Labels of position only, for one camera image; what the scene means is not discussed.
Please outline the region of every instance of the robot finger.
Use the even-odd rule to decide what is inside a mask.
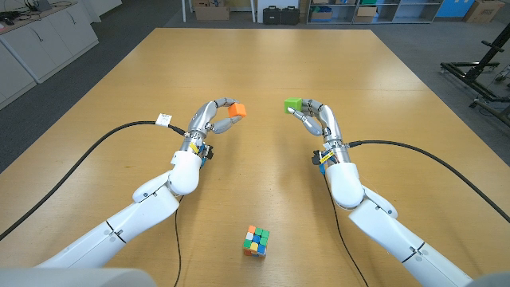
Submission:
[[[314,121],[313,118],[310,116],[307,116],[303,114],[300,111],[297,111],[294,108],[288,107],[288,112],[293,114],[297,119],[301,120],[303,122],[304,127],[314,136],[321,136],[322,135],[322,129],[320,127],[320,124]]]
[[[214,102],[216,103],[216,108],[229,107],[232,104],[239,103],[238,100],[227,98],[227,97],[224,97],[224,98],[221,98],[221,99],[217,99]]]

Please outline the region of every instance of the cardboard box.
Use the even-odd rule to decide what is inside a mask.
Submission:
[[[207,7],[209,0],[193,0],[193,7]]]
[[[462,21],[468,23],[489,23],[503,6],[504,3],[501,1],[475,0]]]
[[[356,13],[354,22],[358,23],[372,23],[374,16],[377,14],[377,7],[375,6],[360,6]]]
[[[312,12],[311,21],[331,21],[333,12]]]
[[[229,7],[195,7],[194,12],[199,21],[230,20]]]
[[[225,0],[209,0],[209,7],[225,7]]]

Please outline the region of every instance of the orange cube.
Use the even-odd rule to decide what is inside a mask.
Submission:
[[[232,104],[231,106],[229,106],[228,109],[229,109],[229,117],[234,117],[234,116],[245,117],[246,116],[246,109],[243,104],[235,103],[235,104]]]

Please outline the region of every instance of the rubik's cube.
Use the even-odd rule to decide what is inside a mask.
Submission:
[[[245,255],[264,258],[268,249],[268,238],[269,231],[249,226],[245,244],[242,246],[245,250]]]

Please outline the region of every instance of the white cabinet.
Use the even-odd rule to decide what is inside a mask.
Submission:
[[[4,33],[0,42],[39,84],[98,43],[81,4]]]
[[[62,65],[73,56],[47,18],[42,18],[40,21],[35,21],[27,26],[32,30],[34,36],[37,37],[42,48],[55,65]]]
[[[46,18],[5,33],[0,38],[40,82],[73,56]]]
[[[33,78],[16,61],[9,51],[0,44],[0,108],[35,85]]]
[[[80,3],[54,9],[0,34],[0,108],[98,44]]]
[[[74,56],[97,41],[97,36],[80,6],[71,6],[47,17]]]
[[[28,25],[0,36],[6,48],[29,70],[35,79],[42,78],[57,67]]]

